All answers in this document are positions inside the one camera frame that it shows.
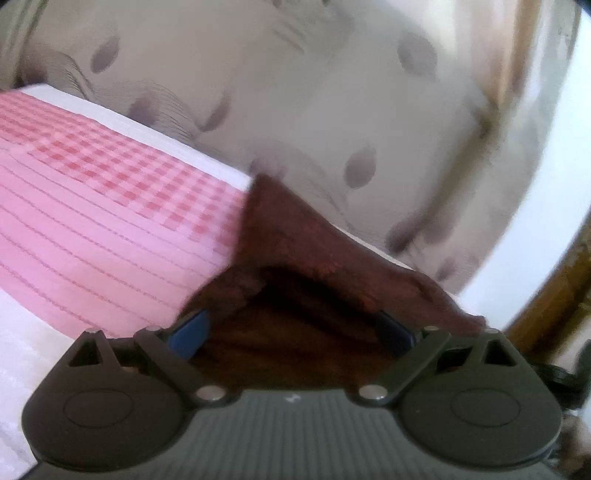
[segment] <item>brown towel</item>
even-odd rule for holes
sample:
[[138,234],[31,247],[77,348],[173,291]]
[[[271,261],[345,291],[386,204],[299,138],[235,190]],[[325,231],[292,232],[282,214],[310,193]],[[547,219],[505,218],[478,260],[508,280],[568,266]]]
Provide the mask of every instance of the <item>brown towel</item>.
[[412,329],[472,336],[485,325],[426,275],[356,244],[267,176],[252,186],[232,265],[180,317],[201,308],[212,328],[194,363],[231,388],[370,381],[393,361],[374,332],[380,310]]

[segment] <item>ribbed plastic surface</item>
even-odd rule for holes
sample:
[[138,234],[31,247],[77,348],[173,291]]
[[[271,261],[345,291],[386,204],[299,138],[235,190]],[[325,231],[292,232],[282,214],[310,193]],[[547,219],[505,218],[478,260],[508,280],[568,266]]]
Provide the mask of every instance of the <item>ribbed plastic surface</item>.
[[393,416],[342,391],[244,392],[203,410],[168,451],[110,473],[40,465],[27,480],[558,480],[539,463],[511,472],[458,468],[412,444]]

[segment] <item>metal screw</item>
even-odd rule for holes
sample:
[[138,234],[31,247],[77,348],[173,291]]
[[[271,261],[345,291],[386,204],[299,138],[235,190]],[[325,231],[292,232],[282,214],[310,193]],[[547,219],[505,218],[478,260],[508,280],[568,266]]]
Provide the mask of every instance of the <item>metal screw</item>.
[[386,395],[388,390],[382,385],[365,385],[359,389],[359,396],[366,400],[382,400]]
[[206,385],[205,387],[201,387],[195,393],[197,397],[204,401],[219,401],[223,397],[226,396],[226,390],[222,387],[218,387],[217,385]]

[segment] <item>pink checkered fabric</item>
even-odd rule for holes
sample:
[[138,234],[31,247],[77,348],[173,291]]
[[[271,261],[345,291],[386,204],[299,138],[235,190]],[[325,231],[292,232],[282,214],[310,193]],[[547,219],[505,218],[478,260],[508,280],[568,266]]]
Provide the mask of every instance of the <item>pink checkered fabric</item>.
[[22,93],[0,95],[0,110],[0,135],[51,168],[189,238],[231,245],[243,193],[224,181]]
[[0,95],[0,288],[69,336],[169,325],[228,264],[244,200],[94,120]]

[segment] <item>white wall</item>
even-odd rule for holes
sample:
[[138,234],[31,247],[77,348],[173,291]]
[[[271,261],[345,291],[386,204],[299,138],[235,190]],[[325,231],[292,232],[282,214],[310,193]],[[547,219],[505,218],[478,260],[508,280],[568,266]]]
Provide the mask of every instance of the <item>white wall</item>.
[[507,232],[458,295],[460,305],[508,326],[545,283],[591,205],[591,20],[574,54],[540,168]]

